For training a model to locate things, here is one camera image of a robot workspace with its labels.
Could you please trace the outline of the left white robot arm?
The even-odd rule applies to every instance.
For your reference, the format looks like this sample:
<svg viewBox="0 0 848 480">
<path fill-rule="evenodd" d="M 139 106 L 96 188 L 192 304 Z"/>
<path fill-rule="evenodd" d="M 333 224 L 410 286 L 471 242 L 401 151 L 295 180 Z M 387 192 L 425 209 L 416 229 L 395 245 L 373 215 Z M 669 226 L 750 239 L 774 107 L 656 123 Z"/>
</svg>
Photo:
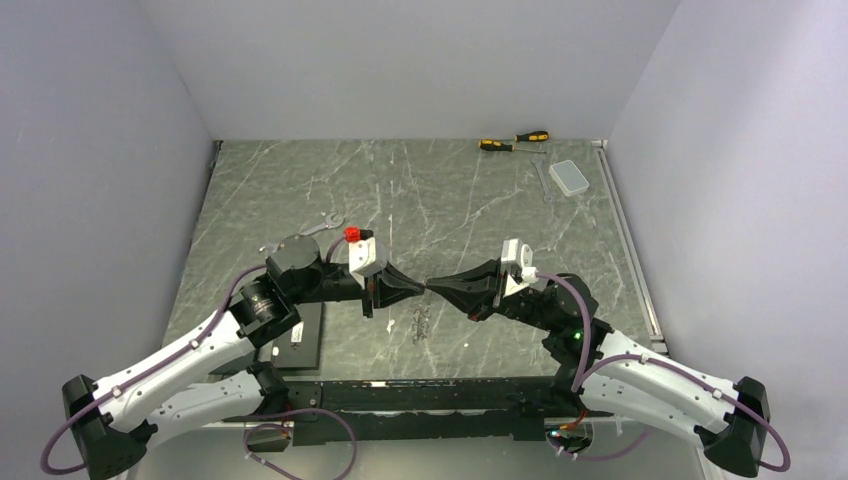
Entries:
<svg viewBox="0 0 848 480">
<path fill-rule="evenodd" d="M 235 280 L 207 320 L 161 350 L 112 375 L 79 375 L 63 385 L 67 428 L 89 478 L 111 479 L 155 445 L 207 423 L 279 417 L 289 389 L 270 363 L 254 362 L 218 383 L 204 379 L 292 330 L 301 321 L 298 305 L 359 301 L 371 317 L 424 292 L 389 263 L 369 231 L 352 243 L 345 263 L 322 258 L 313 238 L 294 235 L 253 271 L 255 279 Z"/>
</svg>

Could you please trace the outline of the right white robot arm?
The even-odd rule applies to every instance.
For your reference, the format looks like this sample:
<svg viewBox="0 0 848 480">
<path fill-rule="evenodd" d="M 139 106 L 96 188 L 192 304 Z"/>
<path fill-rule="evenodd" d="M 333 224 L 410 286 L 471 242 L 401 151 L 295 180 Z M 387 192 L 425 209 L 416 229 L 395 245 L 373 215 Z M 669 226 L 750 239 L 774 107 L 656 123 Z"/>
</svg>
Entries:
<svg viewBox="0 0 848 480">
<path fill-rule="evenodd" d="M 558 365 L 548 402 L 564 415 L 609 413 L 674 434 L 717 467 L 754 478 L 770 428 L 765 386 L 686 367 L 595 317 L 597 304 L 573 274 L 518 272 L 491 260 L 426 280 L 428 290 L 481 322 L 501 316 L 546 332 Z"/>
</svg>

